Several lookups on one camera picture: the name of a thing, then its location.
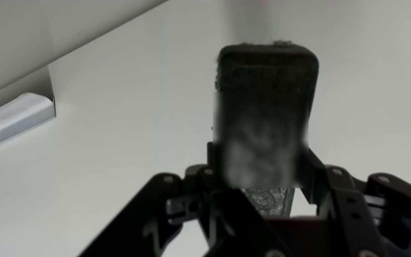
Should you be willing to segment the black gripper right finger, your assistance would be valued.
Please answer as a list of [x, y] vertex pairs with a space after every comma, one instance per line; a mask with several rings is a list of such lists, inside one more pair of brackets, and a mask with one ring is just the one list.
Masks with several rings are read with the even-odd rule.
[[330, 191], [329, 171], [306, 143], [299, 147], [296, 183], [310, 204], [324, 204]]

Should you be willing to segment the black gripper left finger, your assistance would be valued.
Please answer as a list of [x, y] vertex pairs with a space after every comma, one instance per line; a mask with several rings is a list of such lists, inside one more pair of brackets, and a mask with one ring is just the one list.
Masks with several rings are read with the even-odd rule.
[[207, 168], [206, 174], [213, 177], [214, 180], [223, 183], [223, 148], [217, 141], [207, 143]]

